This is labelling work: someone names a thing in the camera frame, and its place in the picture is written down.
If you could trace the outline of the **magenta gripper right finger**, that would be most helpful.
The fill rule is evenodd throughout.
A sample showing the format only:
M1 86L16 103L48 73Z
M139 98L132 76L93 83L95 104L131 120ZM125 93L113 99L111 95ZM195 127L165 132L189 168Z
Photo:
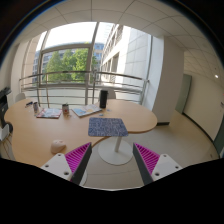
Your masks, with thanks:
M140 144L133 144L133 155L145 185L182 169L168 154L152 151Z

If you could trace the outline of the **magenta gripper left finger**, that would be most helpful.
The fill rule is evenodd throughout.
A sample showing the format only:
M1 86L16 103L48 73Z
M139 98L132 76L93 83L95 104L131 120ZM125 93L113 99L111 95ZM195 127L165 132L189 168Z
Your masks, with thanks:
M86 167L91 154L92 145L86 143L66 154L57 153L42 166L42 169L82 186L87 180Z

